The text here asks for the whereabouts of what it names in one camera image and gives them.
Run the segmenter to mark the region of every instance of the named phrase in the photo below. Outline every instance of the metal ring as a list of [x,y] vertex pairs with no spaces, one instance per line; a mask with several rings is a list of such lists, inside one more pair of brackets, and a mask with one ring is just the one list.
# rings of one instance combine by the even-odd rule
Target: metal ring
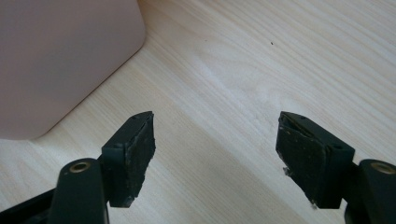
[[386,175],[396,175],[396,170],[393,169],[391,166],[382,163],[382,162],[373,162],[371,163],[372,167],[375,168],[377,171],[386,174]]
[[88,168],[90,168],[90,166],[91,166],[91,164],[89,162],[81,161],[79,163],[72,165],[69,170],[71,173],[76,174],[76,173],[81,173],[85,170],[88,170]]

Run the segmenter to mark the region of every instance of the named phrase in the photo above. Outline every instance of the wood grain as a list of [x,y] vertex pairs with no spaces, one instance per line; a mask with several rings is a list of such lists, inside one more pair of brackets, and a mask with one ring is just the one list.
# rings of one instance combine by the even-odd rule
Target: wood grain
[[396,163],[394,1],[141,0],[144,47],[49,133],[0,141],[0,210],[53,188],[133,114],[157,152],[111,223],[344,223],[314,210],[276,155],[280,111]]

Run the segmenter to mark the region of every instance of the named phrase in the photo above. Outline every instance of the wooden table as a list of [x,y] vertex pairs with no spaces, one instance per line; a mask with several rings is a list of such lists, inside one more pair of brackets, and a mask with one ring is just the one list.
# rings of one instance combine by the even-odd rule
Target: wooden table
[[155,114],[157,152],[111,223],[344,223],[315,210],[275,151],[277,118],[305,115],[396,163],[396,3],[141,0],[143,48],[50,132],[0,141],[0,210],[97,158],[133,114]]

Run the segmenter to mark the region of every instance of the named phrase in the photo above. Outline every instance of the light wood surface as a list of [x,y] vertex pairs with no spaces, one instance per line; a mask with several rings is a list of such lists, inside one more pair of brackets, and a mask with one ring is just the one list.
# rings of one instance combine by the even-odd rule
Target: light wood surface
[[152,110],[157,152],[111,223],[344,223],[284,176],[277,118],[302,114],[396,163],[396,2],[141,0],[143,48],[31,141],[0,140],[0,210]]

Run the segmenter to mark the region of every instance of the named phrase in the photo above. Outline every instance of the brass screw hole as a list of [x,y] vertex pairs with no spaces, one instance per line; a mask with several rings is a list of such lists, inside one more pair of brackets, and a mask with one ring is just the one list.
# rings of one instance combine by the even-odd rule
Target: brass screw hole
[[89,162],[82,161],[82,162],[79,162],[79,163],[76,163],[76,164],[72,165],[70,167],[70,172],[71,173],[75,173],[75,174],[76,173],[81,173],[81,172],[83,172],[85,170],[88,170],[88,168],[90,168],[90,166],[91,166],[91,164]]
[[377,171],[386,175],[396,175],[396,170],[382,162],[371,163],[372,167]]

